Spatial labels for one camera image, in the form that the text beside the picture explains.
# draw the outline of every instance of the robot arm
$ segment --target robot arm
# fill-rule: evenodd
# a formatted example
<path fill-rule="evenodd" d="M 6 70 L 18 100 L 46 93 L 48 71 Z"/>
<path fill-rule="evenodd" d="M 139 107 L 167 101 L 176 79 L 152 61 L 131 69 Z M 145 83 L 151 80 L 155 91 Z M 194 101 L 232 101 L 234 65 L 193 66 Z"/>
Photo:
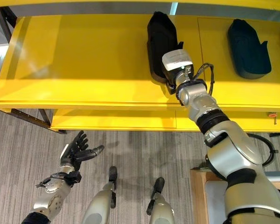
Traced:
<path fill-rule="evenodd" d="M 207 93 L 205 82 L 194 75 L 192 60 L 181 49 L 182 44 L 177 44 L 177 38 L 172 38 L 176 30 L 170 23 L 165 14 L 157 12 L 148 24 L 151 72 L 153 77 L 163 77 L 168 91 L 176 93 L 177 99 L 188 108 L 189 118 L 197 124 L 210 147 L 206 155 L 210 169 L 228 182 L 225 223 L 280 224 L 280 193 L 264 174 L 259 150 L 241 127 L 221 111 Z"/>
<path fill-rule="evenodd" d="M 66 196 L 75 183 L 79 183 L 81 162 L 100 154 L 104 146 L 87 149 L 86 134 L 83 131 L 67 144 L 60 156 L 60 169 L 44 179 L 36 187 L 45 188 L 45 193 L 35 202 L 33 209 L 22 224 L 49 224 L 61 210 Z"/>

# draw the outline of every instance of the yellow table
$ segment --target yellow table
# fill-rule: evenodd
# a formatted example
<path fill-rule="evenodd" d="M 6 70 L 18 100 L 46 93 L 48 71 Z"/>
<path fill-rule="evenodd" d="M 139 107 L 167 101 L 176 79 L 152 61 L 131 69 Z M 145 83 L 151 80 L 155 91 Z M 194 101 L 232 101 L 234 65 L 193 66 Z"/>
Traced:
<path fill-rule="evenodd" d="M 0 110 L 56 109 L 54 130 L 198 131 L 175 96 L 150 77 L 146 48 L 150 18 L 112 14 L 20 18 L 0 73 Z M 268 40 L 273 70 L 247 80 L 235 73 L 228 50 L 232 19 L 174 16 L 172 20 L 195 70 L 203 62 L 215 65 L 213 96 L 230 118 L 246 131 L 280 132 L 280 23 L 248 21 L 261 41 Z M 205 78 L 209 84 L 208 72 Z M 279 113 L 276 125 L 268 112 Z"/>
<path fill-rule="evenodd" d="M 95 0 L 0 0 L 1 6 L 15 6 L 27 4 L 41 4 L 41 3 L 63 3 L 63 2 L 92 2 Z M 126 2 L 140 2 L 140 0 L 121 0 Z M 141 2 L 172 2 L 171 0 L 141 0 Z M 280 11 L 280 0 L 180 0 L 180 3 L 197 3 L 210 5 L 226 5 L 226 6 L 240 6 L 263 8 Z"/>

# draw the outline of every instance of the gray carpet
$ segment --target gray carpet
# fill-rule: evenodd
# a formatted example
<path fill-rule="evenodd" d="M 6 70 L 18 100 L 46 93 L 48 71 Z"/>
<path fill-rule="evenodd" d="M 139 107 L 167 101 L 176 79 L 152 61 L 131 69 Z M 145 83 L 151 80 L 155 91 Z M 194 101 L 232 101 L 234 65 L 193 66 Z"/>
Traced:
<path fill-rule="evenodd" d="M 26 110 L 40 116 L 37 110 Z M 78 131 L 60 135 L 0 112 L 0 223 L 21 223 L 43 189 L 35 184 L 57 172 L 64 145 Z M 111 224 L 149 223 L 146 207 L 155 179 L 166 180 L 164 197 L 176 223 L 193 223 L 189 170 L 204 162 L 207 147 L 200 133 L 86 131 L 91 147 L 105 145 L 97 158 L 82 164 L 82 180 L 66 198 L 54 224 L 78 224 L 88 203 L 117 166 L 117 207 Z M 280 137 L 271 138 L 280 151 Z M 258 143 L 264 158 L 268 152 Z M 266 170 L 280 170 L 280 153 Z"/>

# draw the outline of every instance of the black cable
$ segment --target black cable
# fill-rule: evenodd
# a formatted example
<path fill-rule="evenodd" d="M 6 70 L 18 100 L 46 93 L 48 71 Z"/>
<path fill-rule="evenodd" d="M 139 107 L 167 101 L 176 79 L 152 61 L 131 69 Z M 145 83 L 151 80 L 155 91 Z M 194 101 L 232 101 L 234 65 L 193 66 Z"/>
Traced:
<path fill-rule="evenodd" d="M 210 63 L 204 63 L 203 65 L 200 66 L 200 68 L 198 69 L 198 72 L 196 73 L 196 75 L 194 75 L 193 77 L 193 81 L 197 80 L 198 77 L 200 76 L 201 73 L 203 73 L 204 70 L 206 70 L 207 68 L 210 68 L 210 90 L 209 90 L 209 94 L 212 95 L 213 93 L 213 89 L 214 89 L 214 83 L 215 83 L 215 78 L 214 78 L 214 65 L 210 64 Z"/>
<path fill-rule="evenodd" d="M 274 145 L 268 139 L 266 139 L 266 138 L 264 138 L 260 135 L 248 133 L 248 136 L 250 138 L 255 138 L 255 139 L 258 139 L 258 140 L 262 141 L 263 143 L 265 143 L 269 147 L 270 155 L 267 158 L 267 160 L 262 164 L 262 166 L 266 167 L 266 166 L 270 165 L 275 158 L 275 154 L 278 153 L 278 150 L 275 150 Z"/>

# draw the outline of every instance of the gray wall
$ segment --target gray wall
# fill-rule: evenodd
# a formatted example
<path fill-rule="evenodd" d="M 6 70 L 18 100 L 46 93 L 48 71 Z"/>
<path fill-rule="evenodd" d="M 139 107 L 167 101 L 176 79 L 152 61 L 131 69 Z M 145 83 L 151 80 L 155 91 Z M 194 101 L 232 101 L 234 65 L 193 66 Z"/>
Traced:
<path fill-rule="evenodd" d="M 54 3 L 11 7 L 19 17 L 49 14 L 152 14 L 154 11 L 168 14 L 170 8 L 171 3 L 154 2 Z M 204 4 L 180 3 L 176 14 L 280 21 L 280 11 Z M 7 42 L 0 28 L 0 44 L 4 43 Z"/>

